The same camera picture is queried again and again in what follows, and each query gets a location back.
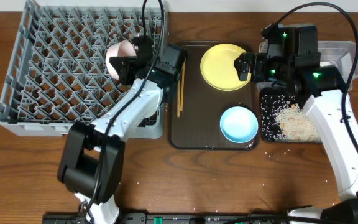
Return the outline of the grey dishwasher rack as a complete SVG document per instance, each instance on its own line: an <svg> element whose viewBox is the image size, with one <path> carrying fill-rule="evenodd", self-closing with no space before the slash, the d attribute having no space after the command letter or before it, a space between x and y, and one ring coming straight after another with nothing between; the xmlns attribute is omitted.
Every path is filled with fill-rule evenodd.
<svg viewBox="0 0 358 224"><path fill-rule="evenodd" d="M27 1L0 98L0 125L18 136L62 136L107 113L128 88L107 49L168 27L168 7L52 7Z"/></svg>

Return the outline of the wooden chopstick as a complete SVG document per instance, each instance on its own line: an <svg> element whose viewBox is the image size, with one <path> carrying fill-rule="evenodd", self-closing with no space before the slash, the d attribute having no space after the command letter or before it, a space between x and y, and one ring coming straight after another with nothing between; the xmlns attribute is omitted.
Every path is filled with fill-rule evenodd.
<svg viewBox="0 0 358 224"><path fill-rule="evenodd" d="M182 75L181 75L181 89L180 89L180 111L183 111L183 100L184 100L184 87L185 87L185 65L186 60L183 64Z"/></svg>
<svg viewBox="0 0 358 224"><path fill-rule="evenodd" d="M180 81L177 85L177 118L180 117Z"/></svg>

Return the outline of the light blue bowl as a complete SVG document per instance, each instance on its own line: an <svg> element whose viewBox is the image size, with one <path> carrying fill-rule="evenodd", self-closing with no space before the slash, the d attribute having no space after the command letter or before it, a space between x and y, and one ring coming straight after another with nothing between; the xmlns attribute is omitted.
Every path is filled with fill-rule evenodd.
<svg viewBox="0 0 358 224"><path fill-rule="evenodd" d="M259 122L250 109L233 106L221 115L219 127L227 140L242 144L255 138L259 130Z"/></svg>

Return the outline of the yellow plate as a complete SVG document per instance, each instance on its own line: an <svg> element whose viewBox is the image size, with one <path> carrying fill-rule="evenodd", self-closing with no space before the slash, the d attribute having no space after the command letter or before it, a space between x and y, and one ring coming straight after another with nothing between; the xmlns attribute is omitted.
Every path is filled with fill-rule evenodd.
<svg viewBox="0 0 358 224"><path fill-rule="evenodd" d="M246 51L234 44L218 44L202 56L200 70L204 80L221 91L234 91L250 82L250 75L244 81L239 79L234 61Z"/></svg>

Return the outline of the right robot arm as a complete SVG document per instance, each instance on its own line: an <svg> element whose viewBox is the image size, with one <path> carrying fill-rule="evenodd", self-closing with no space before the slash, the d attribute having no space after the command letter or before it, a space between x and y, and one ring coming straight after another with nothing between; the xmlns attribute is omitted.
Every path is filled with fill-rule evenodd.
<svg viewBox="0 0 358 224"><path fill-rule="evenodd" d="M337 67L322 67L313 24L269 25L264 53L241 53L234 67L241 81L278 83L299 97L334 170L340 203L294 208L285 223L358 223L358 124Z"/></svg>

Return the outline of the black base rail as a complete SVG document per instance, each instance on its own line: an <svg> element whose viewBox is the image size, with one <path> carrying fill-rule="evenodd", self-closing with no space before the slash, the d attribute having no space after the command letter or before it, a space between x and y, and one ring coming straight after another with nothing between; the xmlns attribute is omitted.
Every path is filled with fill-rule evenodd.
<svg viewBox="0 0 358 224"><path fill-rule="evenodd" d="M79 217L73 213L46 213L42 224L96 223L95 218ZM331 223L331 220L318 218L292 217L256 213L246 216L229 215L148 215L144 213L126 213L119 215L112 224L224 224L224 223Z"/></svg>

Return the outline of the dark brown serving tray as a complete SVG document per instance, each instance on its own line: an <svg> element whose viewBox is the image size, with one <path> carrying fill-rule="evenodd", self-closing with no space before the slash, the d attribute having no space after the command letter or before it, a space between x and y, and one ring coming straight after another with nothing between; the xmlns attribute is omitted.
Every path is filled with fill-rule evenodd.
<svg viewBox="0 0 358 224"><path fill-rule="evenodd" d="M183 111L177 118L177 94L169 103L168 141L176 149L199 150L240 150L255 148L258 135L247 143L234 143L221 133L221 115L233 106L243 106L259 114L257 86L248 83L234 91L221 91L213 88L202 77L200 62L204 53L218 41L183 41L178 45L188 52L185 65L185 87Z"/></svg>

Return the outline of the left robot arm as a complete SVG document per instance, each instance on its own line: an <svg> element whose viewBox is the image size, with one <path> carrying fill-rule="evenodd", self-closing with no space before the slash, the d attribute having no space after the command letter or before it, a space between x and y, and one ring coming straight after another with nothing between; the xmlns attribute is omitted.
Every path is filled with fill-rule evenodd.
<svg viewBox="0 0 358 224"><path fill-rule="evenodd" d="M106 66L113 79L130 85L111 110L91 124L69 129L57 179L81 200L76 214L57 223L115 223L114 193L121 181L126 141L162 103L172 99L188 52L175 44L152 49L147 36L110 46Z"/></svg>

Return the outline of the left wooden chopstick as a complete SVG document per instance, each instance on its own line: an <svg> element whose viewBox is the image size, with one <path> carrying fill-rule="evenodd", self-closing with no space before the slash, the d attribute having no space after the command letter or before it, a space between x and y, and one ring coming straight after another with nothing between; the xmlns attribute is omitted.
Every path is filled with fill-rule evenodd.
<svg viewBox="0 0 358 224"><path fill-rule="evenodd" d="M180 117L180 81L177 85L177 118Z"/></svg>

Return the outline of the clear plastic bin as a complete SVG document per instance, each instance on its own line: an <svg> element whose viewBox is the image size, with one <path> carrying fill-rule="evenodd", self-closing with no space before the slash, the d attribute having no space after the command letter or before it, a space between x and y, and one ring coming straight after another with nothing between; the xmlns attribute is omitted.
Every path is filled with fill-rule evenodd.
<svg viewBox="0 0 358 224"><path fill-rule="evenodd" d="M267 41L259 45L259 53L267 51ZM352 41L318 41L318 52L321 52L320 65L334 65L340 71L346 82L354 62L354 53L356 44ZM352 80L358 78L358 60L352 77ZM265 87L270 87L272 82L258 83L257 88L260 91Z"/></svg>

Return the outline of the right wooden chopstick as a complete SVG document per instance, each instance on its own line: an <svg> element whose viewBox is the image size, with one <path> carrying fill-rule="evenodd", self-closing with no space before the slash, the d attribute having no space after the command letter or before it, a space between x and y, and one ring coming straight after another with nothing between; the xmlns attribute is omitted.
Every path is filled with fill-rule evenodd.
<svg viewBox="0 0 358 224"><path fill-rule="evenodd" d="M185 87L185 65L186 60L183 64L182 75L181 75L181 89L180 89L180 111L183 111L183 100L184 100L184 87Z"/></svg>

